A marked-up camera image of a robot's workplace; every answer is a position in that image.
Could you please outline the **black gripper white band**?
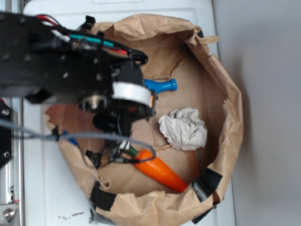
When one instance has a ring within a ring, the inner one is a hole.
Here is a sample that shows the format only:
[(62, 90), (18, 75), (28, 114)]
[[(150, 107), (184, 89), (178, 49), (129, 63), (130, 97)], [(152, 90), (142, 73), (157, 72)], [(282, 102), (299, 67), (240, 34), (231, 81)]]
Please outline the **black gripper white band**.
[(155, 114), (157, 95), (145, 86), (140, 65), (125, 61), (112, 67), (113, 94), (93, 125), (105, 133), (130, 137), (132, 124)]

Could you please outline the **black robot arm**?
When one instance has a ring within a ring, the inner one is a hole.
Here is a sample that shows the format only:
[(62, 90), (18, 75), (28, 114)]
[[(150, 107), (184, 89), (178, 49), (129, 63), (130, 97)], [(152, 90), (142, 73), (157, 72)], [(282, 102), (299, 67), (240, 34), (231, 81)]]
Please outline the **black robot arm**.
[(0, 95), (32, 104), (77, 105), (94, 123), (130, 136), (135, 121), (155, 114), (145, 85), (145, 53), (92, 34), (94, 18), (70, 30), (46, 15), (0, 14)]

